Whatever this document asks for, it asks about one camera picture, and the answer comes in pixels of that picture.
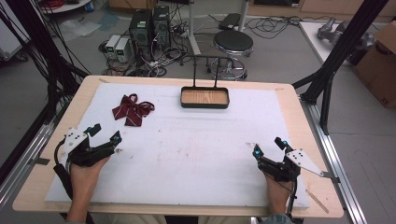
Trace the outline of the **black hanger stand with tray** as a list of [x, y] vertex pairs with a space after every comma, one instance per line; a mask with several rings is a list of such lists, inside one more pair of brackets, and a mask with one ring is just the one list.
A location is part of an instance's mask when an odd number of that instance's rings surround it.
[[226, 109], [230, 104], [229, 90], [218, 86], [219, 70], [216, 70], [214, 85], [204, 87], [197, 85], [196, 70], [197, 59], [206, 58], [205, 55], [194, 55], [192, 85], [184, 86], [180, 91], [180, 104], [183, 108], [209, 108], [209, 109]]

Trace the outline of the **white table leg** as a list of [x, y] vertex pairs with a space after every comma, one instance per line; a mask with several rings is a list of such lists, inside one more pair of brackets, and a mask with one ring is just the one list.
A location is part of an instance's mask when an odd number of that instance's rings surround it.
[[237, 29], [238, 32], [244, 31], [246, 17], [248, 14], [249, 2], [250, 2], [250, 0], [243, 0], [243, 2], [242, 2], [241, 12], [240, 12], [240, 20], [239, 20], [238, 29]]
[[191, 49], [194, 55], [200, 55], [201, 51], [199, 49], [198, 43], [194, 36], [194, 0], [188, 0], [189, 2], [189, 30], [187, 32], [188, 39], [191, 44]]

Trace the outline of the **black round stool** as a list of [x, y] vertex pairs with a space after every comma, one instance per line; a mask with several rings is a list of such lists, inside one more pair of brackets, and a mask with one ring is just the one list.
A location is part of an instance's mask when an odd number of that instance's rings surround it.
[[215, 58], [211, 62], [206, 61], [206, 71], [214, 77], [238, 80], [248, 77], [248, 70], [238, 59], [238, 56], [249, 57], [253, 52], [252, 38], [235, 30], [224, 30], [217, 33], [213, 39], [216, 49], [226, 54], [225, 59]]

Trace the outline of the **white floor board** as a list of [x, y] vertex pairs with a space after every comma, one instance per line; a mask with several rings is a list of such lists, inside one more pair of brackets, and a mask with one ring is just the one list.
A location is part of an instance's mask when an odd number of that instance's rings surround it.
[[[332, 44], [326, 40], [320, 40], [317, 38], [317, 31], [318, 28], [320, 28], [322, 25], [324, 25], [326, 22], [308, 22], [308, 21], [301, 21], [300, 22], [300, 27], [303, 30], [303, 33], [307, 40], [309, 41], [311, 47], [317, 54], [318, 58], [324, 63], [325, 60], [329, 57], [331, 51], [333, 50]], [[332, 29], [335, 30], [338, 24], [341, 22], [335, 21], [334, 25], [332, 26]]]

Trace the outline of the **person's left hand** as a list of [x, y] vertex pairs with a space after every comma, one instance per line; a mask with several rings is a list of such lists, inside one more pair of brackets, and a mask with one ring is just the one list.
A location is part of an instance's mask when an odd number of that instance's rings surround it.
[[102, 168], [109, 161], [106, 157], [91, 167], [81, 167], [73, 164], [71, 166], [71, 183], [74, 196], [92, 194]]

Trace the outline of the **thin wooden stick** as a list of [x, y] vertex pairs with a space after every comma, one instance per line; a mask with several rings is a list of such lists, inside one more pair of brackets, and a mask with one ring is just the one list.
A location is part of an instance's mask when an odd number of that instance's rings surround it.
[[322, 203], [318, 197], [315, 196], [309, 189], [306, 189], [307, 195], [326, 213], [329, 214], [329, 209]]

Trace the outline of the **black computer tower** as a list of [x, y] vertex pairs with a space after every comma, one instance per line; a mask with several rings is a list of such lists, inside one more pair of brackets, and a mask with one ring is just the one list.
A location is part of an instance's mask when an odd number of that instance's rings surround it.
[[160, 49], [167, 49], [171, 46], [169, 13], [169, 6], [156, 6], [153, 10], [155, 41]]
[[134, 12], [129, 33], [133, 42], [134, 56], [139, 62], [143, 62], [142, 57], [149, 53], [154, 37], [151, 9], [139, 8]]

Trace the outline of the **white power supply unit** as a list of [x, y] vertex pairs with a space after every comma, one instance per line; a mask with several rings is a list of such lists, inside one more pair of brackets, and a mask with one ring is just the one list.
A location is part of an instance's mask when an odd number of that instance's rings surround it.
[[118, 45], [119, 40], [120, 40], [120, 35], [113, 35], [107, 41], [105, 45], [105, 49], [106, 49], [106, 56], [108, 59], [110, 60], [117, 59], [116, 46]]
[[129, 39], [126, 37], [122, 37], [118, 45], [116, 46], [116, 54], [118, 61], [120, 63], [127, 63], [130, 59], [131, 56], [131, 48], [130, 48], [130, 43]]

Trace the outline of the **maroon striped bow tie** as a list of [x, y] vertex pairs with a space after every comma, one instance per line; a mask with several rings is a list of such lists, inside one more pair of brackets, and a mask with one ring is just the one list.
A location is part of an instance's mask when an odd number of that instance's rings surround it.
[[112, 109], [114, 119], [125, 118], [125, 126], [141, 127], [143, 118], [155, 110], [155, 105], [151, 102], [137, 102], [138, 96], [132, 93], [124, 95], [120, 104]]

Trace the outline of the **black flat box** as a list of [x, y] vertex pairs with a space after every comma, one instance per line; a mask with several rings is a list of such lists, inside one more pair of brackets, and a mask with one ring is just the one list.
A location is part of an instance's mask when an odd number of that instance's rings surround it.
[[239, 13], [228, 14], [220, 23], [220, 30], [235, 30], [240, 21], [241, 15]]

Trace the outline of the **brown cardboard box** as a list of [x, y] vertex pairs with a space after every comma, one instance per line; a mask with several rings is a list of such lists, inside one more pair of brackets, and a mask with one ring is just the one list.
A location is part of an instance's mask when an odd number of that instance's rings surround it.
[[385, 108], [396, 108], [396, 21], [375, 33], [376, 42], [355, 66], [355, 75]]

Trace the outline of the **aluminium rail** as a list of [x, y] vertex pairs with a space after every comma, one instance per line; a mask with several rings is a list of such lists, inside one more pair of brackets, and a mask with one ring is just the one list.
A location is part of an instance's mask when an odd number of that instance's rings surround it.
[[48, 159], [40, 159], [45, 145], [65, 112], [65, 107], [57, 105], [50, 112], [45, 105], [21, 141], [11, 151], [0, 166], [0, 210], [6, 205], [18, 185], [36, 163], [47, 164]]
[[328, 173], [332, 177], [332, 183], [335, 186], [338, 198], [341, 200], [342, 208], [347, 213], [350, 223], [368, 224], [339, 158], [336, 147], [331, 137], [323, 131], [323, 128], [319, 124], [320, 112], [318, 107], [316, 105], [310, 105], [302, 99], [300, 99], [300, 103], [317, 141], [322, 159], [328, 168]]

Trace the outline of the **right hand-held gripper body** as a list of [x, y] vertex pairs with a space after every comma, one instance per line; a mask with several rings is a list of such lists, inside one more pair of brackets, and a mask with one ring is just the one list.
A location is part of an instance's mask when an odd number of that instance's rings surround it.
[[264, 156], [264, 160], [258, 162], [258, 168], [271, 175], [277, 182], [296, 180], [301, 173], [301, 169], [321, 177], [324, 176], [324, 173], [302, 149], [294, 149], [292, 152], [286, 153], [282, 162], [272, 161]]

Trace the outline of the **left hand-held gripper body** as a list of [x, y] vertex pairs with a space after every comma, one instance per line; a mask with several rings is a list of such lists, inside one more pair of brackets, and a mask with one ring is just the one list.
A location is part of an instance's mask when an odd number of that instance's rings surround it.
[[110, 150], [93, 151], [90, 146], [90, 136], [84, 131], [70, 128], [65, 135], [64, 152], [67, 160], [82, 167], [91, 167], [100, 160], [115, 153]]

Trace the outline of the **person's right hand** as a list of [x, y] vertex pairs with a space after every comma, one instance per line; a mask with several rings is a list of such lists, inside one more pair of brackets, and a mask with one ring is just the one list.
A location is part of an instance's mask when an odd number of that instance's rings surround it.
[[276, 182], [275, 179], [268, 174], [265, 174], [267, 184], [268, 204], [271, 208], [281, 207], [285, 209], [286, 202], [290, 196], [292, 189], [292, 182]]

